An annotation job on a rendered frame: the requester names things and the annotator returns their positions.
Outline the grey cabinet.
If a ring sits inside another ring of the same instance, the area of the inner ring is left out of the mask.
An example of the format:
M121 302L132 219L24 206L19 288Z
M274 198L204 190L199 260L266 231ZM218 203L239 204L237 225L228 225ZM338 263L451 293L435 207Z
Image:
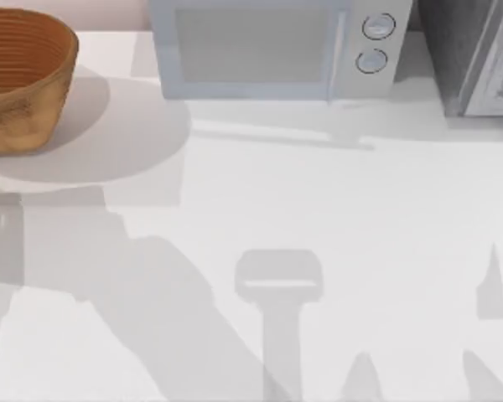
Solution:
M503 0L418 0L446 116L503 116Z

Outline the microwave oven door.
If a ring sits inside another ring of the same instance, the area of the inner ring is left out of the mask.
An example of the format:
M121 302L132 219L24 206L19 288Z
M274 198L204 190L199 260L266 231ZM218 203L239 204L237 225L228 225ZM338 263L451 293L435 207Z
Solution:
M331 100L345 0L148 0L167 99Z

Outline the brown wicker basket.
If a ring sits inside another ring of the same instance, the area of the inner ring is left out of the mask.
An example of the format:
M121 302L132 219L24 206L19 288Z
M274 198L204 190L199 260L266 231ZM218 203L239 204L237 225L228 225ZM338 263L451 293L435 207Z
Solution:
M0 154L31 152L53 136L79 46L54 16L0 8Z

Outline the pale microwave oven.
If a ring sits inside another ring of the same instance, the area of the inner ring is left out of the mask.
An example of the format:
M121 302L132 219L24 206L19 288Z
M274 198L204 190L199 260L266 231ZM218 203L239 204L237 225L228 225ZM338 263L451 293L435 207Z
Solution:
M345 35L333 101L344 99L369 99L384 96L392 87L403 41L407 31L413 0L345 0L348 12L345 20ZM396 20L391 36L383 40L369 40L362 33L362 24L371 15L389 13ZM355 66L360 52L367 49L383 50L388 64L382 71L362 74Z

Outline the round microwave knob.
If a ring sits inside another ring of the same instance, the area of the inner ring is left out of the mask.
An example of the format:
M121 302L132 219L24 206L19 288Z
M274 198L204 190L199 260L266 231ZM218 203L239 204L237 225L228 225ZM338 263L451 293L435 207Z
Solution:
M371 15L362 24L362 33L369 40L383 40L393 34L396 28L396 20L389 13Z
M367 49L360 52L355 60L357 69L366 75L376 74L386 68L388 64L387 54L380 49Z

